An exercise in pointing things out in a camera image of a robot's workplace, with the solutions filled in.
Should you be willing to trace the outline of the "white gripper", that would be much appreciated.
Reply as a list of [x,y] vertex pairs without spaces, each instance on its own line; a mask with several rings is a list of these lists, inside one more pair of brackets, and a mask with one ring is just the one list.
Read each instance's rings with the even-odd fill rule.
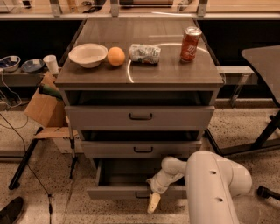
[[161,200],[161,195],[168,189],[167,177],[163,175],[156,174],[152,178],[148,178],[146,182],[150,185],[150,189],[153,192],[149,198],[149,205],[147,212],[152,214],[155,212],[159,201]]

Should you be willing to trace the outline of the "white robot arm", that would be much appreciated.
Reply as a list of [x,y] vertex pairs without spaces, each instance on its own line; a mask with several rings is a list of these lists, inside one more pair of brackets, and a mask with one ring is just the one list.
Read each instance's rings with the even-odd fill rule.
[[165,157],[150,183],[148,213],[153,213],[169,185],[183,178],[190,224],[240,224],[233,197],[252,186],[249,171],[241,164],[211,151],[194,152],[187,161]]

